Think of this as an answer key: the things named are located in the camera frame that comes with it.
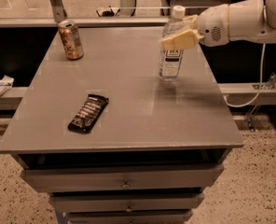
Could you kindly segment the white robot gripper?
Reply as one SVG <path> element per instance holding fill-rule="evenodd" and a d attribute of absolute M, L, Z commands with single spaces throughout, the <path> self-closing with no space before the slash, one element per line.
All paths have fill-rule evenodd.
<path fill-rule="evenodd" d="M 199 41 L 207 47 L 223 46 L 229 42 L 227 4 L 209 7 L 199 16 L 187 16 L 183 21 L 188 27 L 197 26 L 198 31 L 186 29 L 161 38 L 163 49 L 192 49 Z"/>

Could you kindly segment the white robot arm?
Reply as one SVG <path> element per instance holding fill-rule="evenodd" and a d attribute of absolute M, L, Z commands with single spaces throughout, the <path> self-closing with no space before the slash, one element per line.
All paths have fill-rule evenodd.
<path fill-rule="evenodd" d="M 245 40 L 276 44 L 276 0 L 245 0 L 209 7 L 184 18 L 184 27 L 159 41 L 163 49 L 191 49 L 198 43 L 223 46 Z"/>

